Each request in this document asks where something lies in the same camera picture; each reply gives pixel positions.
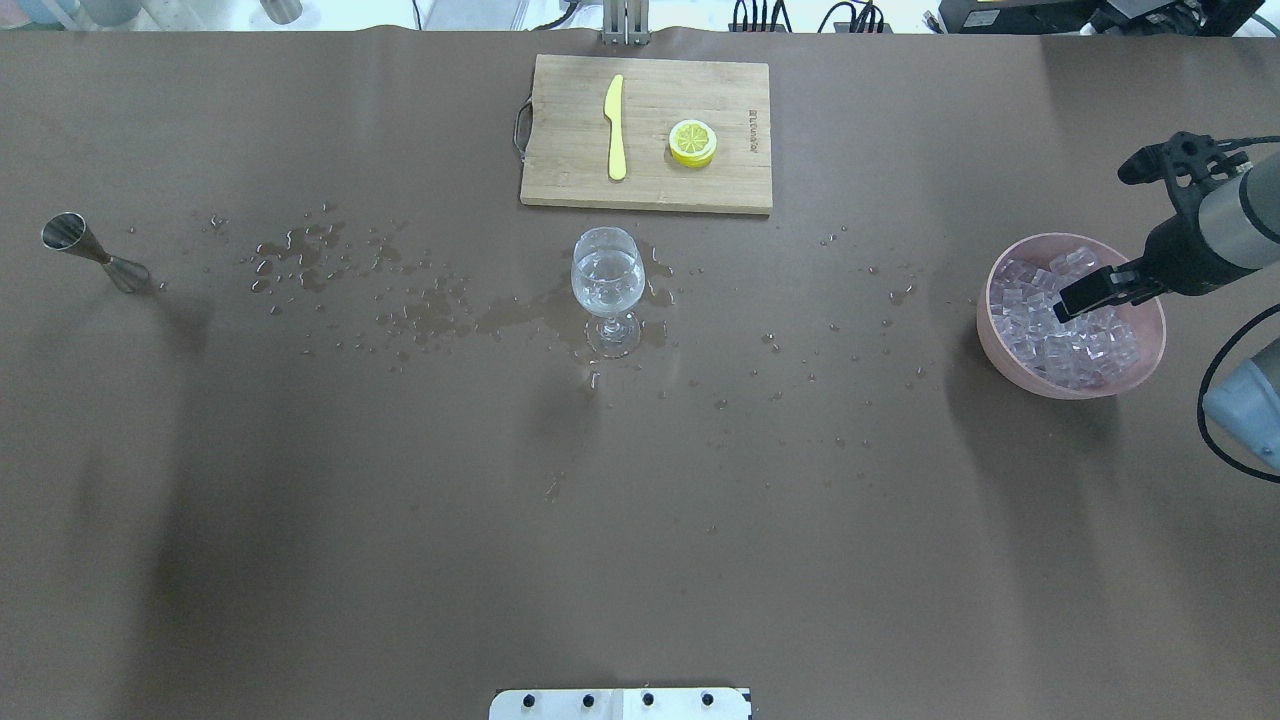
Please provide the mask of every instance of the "cutting board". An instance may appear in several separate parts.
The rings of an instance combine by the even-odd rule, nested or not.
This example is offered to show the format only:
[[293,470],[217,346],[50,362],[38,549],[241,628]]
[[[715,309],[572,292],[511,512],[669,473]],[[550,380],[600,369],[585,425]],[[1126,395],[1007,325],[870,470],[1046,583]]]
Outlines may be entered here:
[[[622,81],[627,177],[609,179],[604,94]],[[667,151],[684,119],[716,131],[716,159],[686,168]],[[526,205],[745,213],[773,210],[769,67],[763,63],[539,55],[520,200]]]

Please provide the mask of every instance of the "tabletop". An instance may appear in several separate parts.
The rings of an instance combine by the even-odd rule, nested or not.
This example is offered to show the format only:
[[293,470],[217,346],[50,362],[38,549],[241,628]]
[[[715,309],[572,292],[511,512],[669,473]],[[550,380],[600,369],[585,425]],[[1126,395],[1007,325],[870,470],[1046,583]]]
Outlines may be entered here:
[[[1001,378],[973,302],[1029,234],[1138,255],[1169,201],[1116,167],[1274,132],[1280,42],[598,42],[0,38],[0,715],[645,683],[760,719],[1277,715],[1280,495],[1194,421],[1274,277],[1165,299],[1161,366],[1083,402]],[[768,63],[772,215],[522,206],[539,53]],[[41,247],[64,210],[161,290]],[[621,360],[568,291],[605,224],[653,286]]]

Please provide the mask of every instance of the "knife handle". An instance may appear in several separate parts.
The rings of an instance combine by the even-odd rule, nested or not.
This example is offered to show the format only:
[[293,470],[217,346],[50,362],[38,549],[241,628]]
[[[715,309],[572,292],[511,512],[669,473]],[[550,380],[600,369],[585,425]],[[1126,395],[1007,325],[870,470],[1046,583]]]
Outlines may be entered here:
[[627,177],[627,156],[622,150],[622,123],[609,123],[609,179]]

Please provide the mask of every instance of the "lemon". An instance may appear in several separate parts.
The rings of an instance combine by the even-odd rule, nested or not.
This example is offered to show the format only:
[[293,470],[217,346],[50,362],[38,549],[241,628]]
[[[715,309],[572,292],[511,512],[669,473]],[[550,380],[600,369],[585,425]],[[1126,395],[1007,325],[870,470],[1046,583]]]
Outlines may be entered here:
[[703,168],[716,155],[716,131],[700,120],[680,120],[667,137],[671,156],[689,168]]

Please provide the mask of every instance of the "yellow knife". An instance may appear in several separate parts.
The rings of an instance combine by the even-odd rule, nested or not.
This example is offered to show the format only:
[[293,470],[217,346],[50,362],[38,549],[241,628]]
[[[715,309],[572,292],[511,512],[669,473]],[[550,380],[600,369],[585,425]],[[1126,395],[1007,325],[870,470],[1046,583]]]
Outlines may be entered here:
[[622,151],[622,76],[613,76],[604,94],[604,117],[609,118],[609,178],[627,177],[627,156]]

